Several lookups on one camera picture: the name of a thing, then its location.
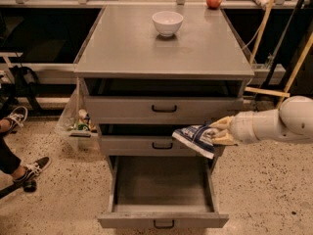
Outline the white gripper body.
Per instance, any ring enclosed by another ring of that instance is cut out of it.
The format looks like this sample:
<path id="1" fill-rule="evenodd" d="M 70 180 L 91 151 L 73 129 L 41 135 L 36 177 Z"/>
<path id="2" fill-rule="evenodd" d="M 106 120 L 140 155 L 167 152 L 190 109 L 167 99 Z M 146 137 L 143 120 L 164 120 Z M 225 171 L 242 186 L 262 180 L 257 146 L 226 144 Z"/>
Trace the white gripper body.
<path id="1" fill-rule="evenodd" d="M 230 124 L 233 137 L 243 143 L 253 143 L 257 137 L 253 129 L 254 112 L 240 112 L 234 116 Z"/>

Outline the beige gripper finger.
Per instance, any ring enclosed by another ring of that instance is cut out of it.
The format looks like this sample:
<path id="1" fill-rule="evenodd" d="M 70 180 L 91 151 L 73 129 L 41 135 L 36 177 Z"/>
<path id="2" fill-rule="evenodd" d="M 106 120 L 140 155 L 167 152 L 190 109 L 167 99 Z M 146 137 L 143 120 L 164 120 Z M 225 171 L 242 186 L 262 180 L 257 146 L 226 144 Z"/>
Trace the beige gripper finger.
<path id="1" fill-rule="evenodd" d="M 228 130 L 217 130 L 212 135 L 212 143 L 216 145 L 235 145 L 236 141 Z"/>
<path id="2" fill-rule="evenodd" d="M 212 123 L 210 127 L 221 129 L 221 130 L 229 129 L 233 118 L 234 118 L 233 116 L 227 116 L 227 117 L 221 118 L 215 121 L 214 123 Z"/>

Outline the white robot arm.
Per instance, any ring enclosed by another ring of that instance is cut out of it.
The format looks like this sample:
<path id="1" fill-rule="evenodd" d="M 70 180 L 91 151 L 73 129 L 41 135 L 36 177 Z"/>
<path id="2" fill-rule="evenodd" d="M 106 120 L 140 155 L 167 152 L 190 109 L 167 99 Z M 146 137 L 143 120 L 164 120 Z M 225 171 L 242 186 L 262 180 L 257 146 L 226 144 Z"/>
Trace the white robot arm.
<path id="1" fill-rule="evenodd" d="M 278 109 L 239 112 L 210 125 L 214 144 L 233 145 L 274 140 L 286 143 L 313 142 L 313 100 L 293 96 Z"/>

